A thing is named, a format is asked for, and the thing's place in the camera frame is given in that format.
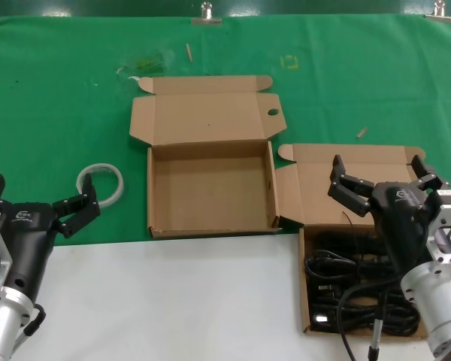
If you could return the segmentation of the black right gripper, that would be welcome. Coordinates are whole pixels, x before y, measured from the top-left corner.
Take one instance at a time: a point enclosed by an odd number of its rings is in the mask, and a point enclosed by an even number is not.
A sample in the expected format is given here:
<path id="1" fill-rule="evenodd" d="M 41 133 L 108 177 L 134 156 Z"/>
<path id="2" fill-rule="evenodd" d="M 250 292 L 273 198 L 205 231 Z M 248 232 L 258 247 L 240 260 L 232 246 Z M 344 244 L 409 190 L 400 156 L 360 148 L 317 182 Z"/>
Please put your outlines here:
<path id="1" fill-rule="evenodd" d="M 336 202 L 364 217 L 374 219 L 377 236 L 384 243 L 397 276 L 402 278 L 427 261 L 425 244 L 428 224 L 422 216 L 426 190 L 448 190 L 449 182 L 415 155 L 411 167 L 417 179 L 410 183 L 373 182 L 347 174 L 340 155 L 335 155 L 328 195 Z"/>

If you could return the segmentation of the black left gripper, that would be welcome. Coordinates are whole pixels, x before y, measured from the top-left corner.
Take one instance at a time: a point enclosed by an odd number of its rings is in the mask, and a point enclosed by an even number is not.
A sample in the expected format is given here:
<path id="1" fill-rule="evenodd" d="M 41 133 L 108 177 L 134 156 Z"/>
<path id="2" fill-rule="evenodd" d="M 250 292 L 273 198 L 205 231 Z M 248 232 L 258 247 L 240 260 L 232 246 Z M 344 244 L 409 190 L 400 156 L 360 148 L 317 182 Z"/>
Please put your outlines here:
<path id="1" fill-rule="evenodd" d="M 0 231 L 12 259 L 5 286 L 35 301 L 57 233 L 70 238 L 100 216 L 95 187 L 86 174 L 81 194 L 50 205 L 3 200 L 5 184 L 0 174 L 0 213 L 5 217 Z"/>

